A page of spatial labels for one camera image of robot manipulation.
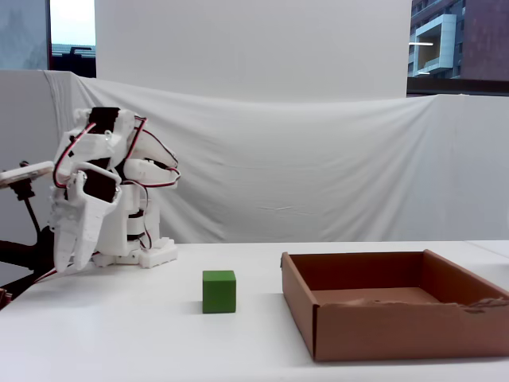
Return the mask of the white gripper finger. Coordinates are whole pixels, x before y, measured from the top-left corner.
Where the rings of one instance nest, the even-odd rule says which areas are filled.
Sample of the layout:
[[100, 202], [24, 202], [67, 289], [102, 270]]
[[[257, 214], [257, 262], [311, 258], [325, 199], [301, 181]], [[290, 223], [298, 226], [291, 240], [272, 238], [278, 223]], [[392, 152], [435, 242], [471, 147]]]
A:
[[77, 270], [84, 269], [90, 261], [99, 240], [103, 220], [115, 208], [114, 203], [94, 197], [85, 199], [74, 251], [74, 265]]
[[76, 244], [78, 209], [67, 201], [54, 201], [49, 227], [54, 234], [54, 267], [57, 272], [63, 272], [68, 267]]

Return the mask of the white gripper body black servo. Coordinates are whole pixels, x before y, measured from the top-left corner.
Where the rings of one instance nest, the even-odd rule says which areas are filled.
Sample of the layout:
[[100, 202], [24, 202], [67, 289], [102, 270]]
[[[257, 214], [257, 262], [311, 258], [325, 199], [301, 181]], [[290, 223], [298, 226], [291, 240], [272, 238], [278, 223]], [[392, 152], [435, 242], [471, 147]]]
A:
[[64, 164], [52, 170], [49, 222], [97, 223], [119, 202], [120, 177], [90, 162]]

